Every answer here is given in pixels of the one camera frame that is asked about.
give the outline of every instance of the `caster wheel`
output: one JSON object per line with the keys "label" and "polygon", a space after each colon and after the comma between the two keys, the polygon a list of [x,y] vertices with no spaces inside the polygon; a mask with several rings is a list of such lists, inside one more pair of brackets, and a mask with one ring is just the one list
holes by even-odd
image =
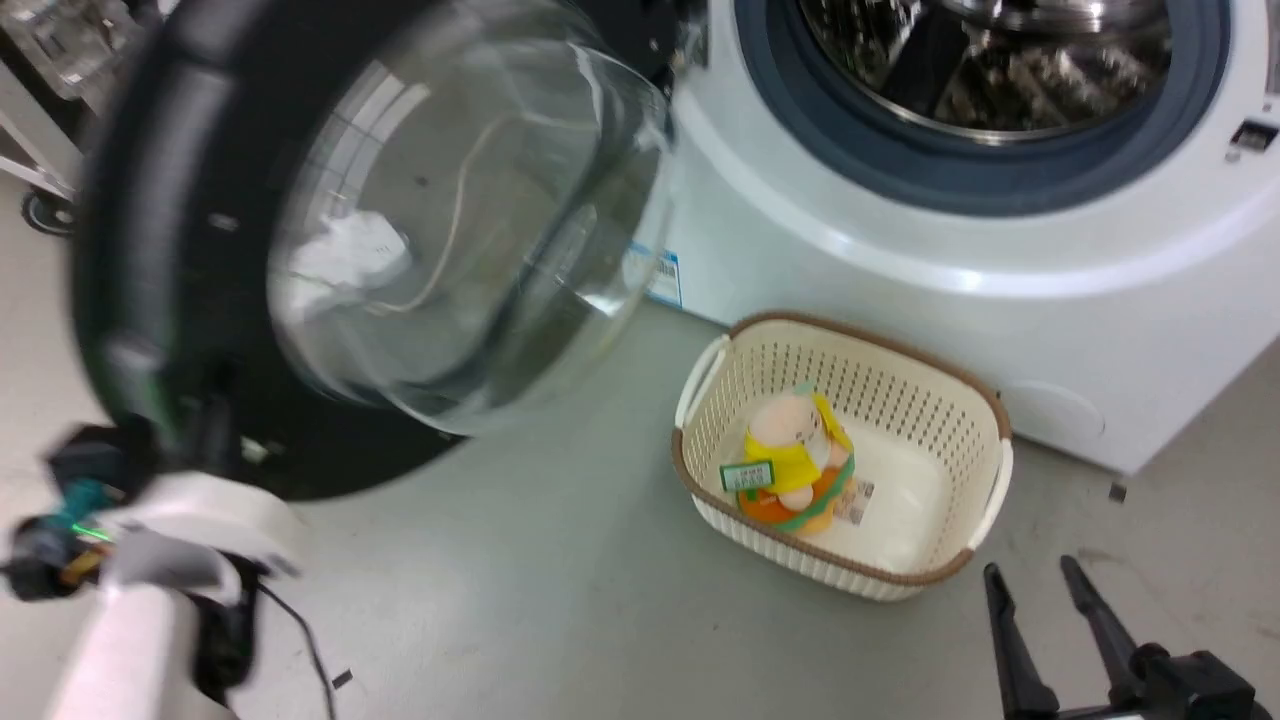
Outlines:
{"label": "caster wheel", "polygon": [[32,228],[55,237],[72,234],[76,222],[70,202],[41,190],[32,190],[22,199],[22,219]]}

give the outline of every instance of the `white washing machine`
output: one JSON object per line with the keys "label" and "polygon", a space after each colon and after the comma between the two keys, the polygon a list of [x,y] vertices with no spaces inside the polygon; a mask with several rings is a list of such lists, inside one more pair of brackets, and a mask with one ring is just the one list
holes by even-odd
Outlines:
{"label": "white washing machine", "polygon": [[269,456],[237,478],[333,497],[576,384],[657,266],[721,323],[950,357],[1023,436],[1132,473],[1280,329],[1277,27],[1276,0],[183,0],[84,173],[77,338],[166,455],[227,405]]}
{"label": "white washing machine", "polygon": [[1169,0],[1140,42],[1012,59],[970,33],[923,102],[933,68],[895,90],[893,63],[956,49],[911,3],[708,10],[705,65],[673,97],[663,300],[906,341],[998,388],[1024,437],[1123,473],[1276,337],[1280,3]]}

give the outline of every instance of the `floor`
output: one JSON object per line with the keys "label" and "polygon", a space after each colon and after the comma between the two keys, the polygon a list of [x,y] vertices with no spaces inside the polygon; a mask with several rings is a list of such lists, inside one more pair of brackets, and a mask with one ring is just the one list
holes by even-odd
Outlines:
{"label": "floor", "polygon": [[[26,228],[19,192],[0,181],[0,527],[49,509],[41,452],[100,416],[67,328],[64,246]],[[1096,703],[1105,678],[1062,553],[1084,561],[1139,642],[1212,650],[1280,707],[1280,346],[1128,480],[1123,505],[1108,474],[1019,443],[977,561],[881,606],[741,551],[692,511],[666,443],[681,380],[716,333],[645,307],[536,429],[298,507],[320,529],[315,557],[278,589],[311,620],[329,674],[352,671],[342,717],[995,717],[988,561],[1064,706]],[[0,596],[6,717],[40,715],[91,603]],[[297,629],[275,609],[261,626],[236,710],[320,716]]]}

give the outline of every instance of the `white plastic basket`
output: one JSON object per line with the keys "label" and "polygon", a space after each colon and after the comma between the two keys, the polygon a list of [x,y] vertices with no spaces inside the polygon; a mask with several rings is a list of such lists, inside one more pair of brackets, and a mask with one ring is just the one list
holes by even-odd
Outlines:
{"label": "white plastic basket", "polygon": [[[859,524],[795,537],[737,510],[719,468],[741,459],[760,402],[812,382],[874,487]],[[897,601],[960,571],[1009,492],[1009,418],[969,373],[868,333],[794,313],[750,318],[707,347],[676,407],[672,457],[694,505],[739,544],[845,592]]]}

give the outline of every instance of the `blue and white sticker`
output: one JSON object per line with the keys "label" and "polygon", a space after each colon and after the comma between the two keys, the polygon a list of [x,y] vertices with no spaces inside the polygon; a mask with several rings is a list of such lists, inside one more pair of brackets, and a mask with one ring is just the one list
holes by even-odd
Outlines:
{"label": "blue and white sticker", "polygon": [[[631,251],[627,254],[627,266],[636,268],[639,273],[639,269],[646,265],[645,260],[649,258],[653,258],[652,250],[643,245],[631,243]],[[664,250],[658,256],[658,266],[654,268],[646,292],[649,297],[658,302],[664,302],[675,307],[684,306],[684,297],[680,291],[680,258],[675,252]]]}

